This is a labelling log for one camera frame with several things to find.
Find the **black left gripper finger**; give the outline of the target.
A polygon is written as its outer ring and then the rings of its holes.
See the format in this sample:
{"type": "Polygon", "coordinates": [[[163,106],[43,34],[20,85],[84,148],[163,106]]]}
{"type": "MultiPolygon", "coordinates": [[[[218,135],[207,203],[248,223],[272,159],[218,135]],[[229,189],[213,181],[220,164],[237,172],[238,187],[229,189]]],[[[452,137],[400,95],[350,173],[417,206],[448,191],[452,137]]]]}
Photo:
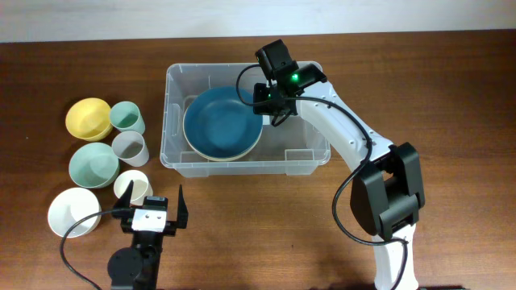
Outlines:
{"type": "Polygon", "coordinates": [[[171,222],[173,229],[185,229],[189,220],[189,211],[187,209],[185,198],[183,194],[183,188],[180,185],[177,198],[177,218],[171,222]]]}
{"type": "Polygon", "coordinates": [[[132,217],[132,214],[134,213],[134,209],[131,207],[131,195],[133,188],[134,181],[131,180],[123,192],[123,195],[114,203],[113,211],[111,212],[112,218],[124,219],[132,217]]]}

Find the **white plastic bowl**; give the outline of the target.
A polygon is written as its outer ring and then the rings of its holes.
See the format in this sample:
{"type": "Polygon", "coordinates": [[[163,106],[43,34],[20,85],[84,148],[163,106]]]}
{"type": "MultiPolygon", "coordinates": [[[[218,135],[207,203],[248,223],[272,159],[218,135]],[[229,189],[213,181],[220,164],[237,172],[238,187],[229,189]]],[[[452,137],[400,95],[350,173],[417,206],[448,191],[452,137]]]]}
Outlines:
{"type": "Polygon", "coordinates": [[[57,236],[63,237],[76,222],[101,212],[97,197],[86,188],[69,188],[60,193],[48,209],[48,224],[57,236]]]}

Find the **blue plate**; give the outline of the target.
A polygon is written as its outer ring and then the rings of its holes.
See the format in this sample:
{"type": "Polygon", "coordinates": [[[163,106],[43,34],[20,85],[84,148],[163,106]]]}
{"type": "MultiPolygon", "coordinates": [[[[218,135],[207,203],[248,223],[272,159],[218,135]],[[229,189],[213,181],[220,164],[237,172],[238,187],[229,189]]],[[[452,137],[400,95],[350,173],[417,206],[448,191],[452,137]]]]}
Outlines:
{"type": "Polygon", "coordinates": [[[257,122],[263,128],[263,118],[244,104],[251,101],[247,92],[237,93],[232,86],[208,89],[201,93],[187,108],[184,122],[257,122]]]}

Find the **cream plate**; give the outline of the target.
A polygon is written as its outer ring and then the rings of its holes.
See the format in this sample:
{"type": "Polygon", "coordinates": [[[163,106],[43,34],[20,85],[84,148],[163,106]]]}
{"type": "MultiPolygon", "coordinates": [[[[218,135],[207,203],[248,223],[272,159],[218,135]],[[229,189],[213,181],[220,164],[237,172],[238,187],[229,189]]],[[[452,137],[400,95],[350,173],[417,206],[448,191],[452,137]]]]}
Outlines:
{"type": "Polygon", "coordinates": [[[240,159],[258,144],[263,132],[257,122],[184,122],[183,135],[200,156],[218,162],[240,159]]]}

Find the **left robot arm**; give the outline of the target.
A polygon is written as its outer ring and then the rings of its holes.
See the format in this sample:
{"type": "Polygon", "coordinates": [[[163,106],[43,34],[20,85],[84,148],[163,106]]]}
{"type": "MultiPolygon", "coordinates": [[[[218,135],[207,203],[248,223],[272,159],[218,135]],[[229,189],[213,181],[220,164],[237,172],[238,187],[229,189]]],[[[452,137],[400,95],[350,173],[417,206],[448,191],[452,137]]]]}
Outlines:
{"type": "Polygon", "coordinates": [[[132,235],[131,245],[117,250],[107,265],[112,289],[155,289],[163,239],[173,237],[187,227],[189,212],[183,191],[178,191],[177,219],[167,218],[166,197],[145,197],[142,205],[131,204],[135,188],[132,180],[115,202],[112,217],[120,220],[125,234],[132,235]]]}

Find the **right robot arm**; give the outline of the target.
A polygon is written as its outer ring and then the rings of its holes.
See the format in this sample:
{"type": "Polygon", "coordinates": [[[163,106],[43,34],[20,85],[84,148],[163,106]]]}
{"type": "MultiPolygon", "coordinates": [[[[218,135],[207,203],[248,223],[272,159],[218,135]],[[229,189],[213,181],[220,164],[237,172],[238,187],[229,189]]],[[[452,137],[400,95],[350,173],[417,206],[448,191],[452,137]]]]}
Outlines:
{"type": "Polygon", "coordinates": [[[419,154],[410,143],[394,145],[365,124],[341,100],[313,64],[282,70],[261,65],[266,83],[254,88],[258,114],[297,115],[340,154],[351,174],[350,206],[371,240],[378,289],[416,289],[413,237],[425,205],[419,154]]]}

